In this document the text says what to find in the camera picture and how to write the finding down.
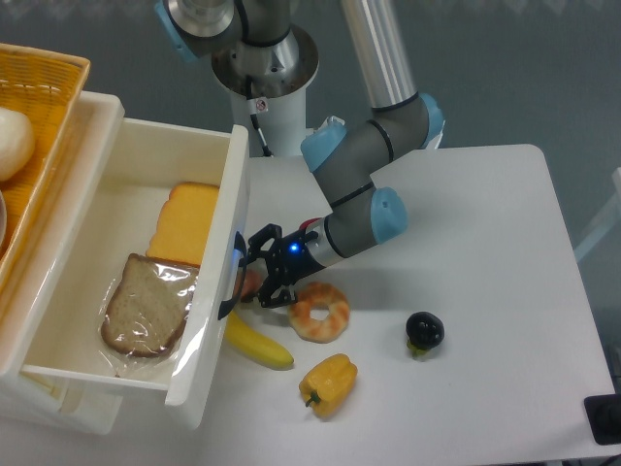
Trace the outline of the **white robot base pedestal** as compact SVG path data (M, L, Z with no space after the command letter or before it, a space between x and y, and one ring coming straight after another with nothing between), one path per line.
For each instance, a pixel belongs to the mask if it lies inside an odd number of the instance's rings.
M296 156L307 131L307 88L319 66L311 36L290 26L265 47L238 42L212 56L212 70L229 92L234 122L248 131L252 156Z

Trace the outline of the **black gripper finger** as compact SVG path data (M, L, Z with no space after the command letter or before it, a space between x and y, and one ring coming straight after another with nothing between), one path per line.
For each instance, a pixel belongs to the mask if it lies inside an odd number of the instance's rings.
M241 262L247 266L258 259L263 259L267 268L281 266L282 228L268 223L246 242L246 256Z
M296 293L288 283L275 277L267 277L257 291L259 304L264 309L289 306L296 302Z

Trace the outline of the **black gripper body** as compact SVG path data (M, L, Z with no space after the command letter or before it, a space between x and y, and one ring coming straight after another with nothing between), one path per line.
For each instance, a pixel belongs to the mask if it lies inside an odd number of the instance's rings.
M336 263L336 251L321 231L296 231L275 240L274 246L266 265L277 286L293 285Z

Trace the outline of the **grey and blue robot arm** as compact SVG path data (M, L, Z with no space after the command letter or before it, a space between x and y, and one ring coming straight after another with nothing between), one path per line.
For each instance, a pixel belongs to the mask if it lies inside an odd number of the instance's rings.
M252 292L264 308L298 301L299 280L402 234L405 206L393 189L376 187L372 174L441 139L442 112L414 83L393 3L344 1L341 8L372 116L352 129L329 117L313 132L294 133L331 212L289 235L269 224L248 239L245 262L260 259L267 269ZM316 46L292 22L290 3L160 1L155 10L183 58L211 58L240 105L239 124L256 136L263 156L275 155L292 120L278 101L303 91L318 68Z

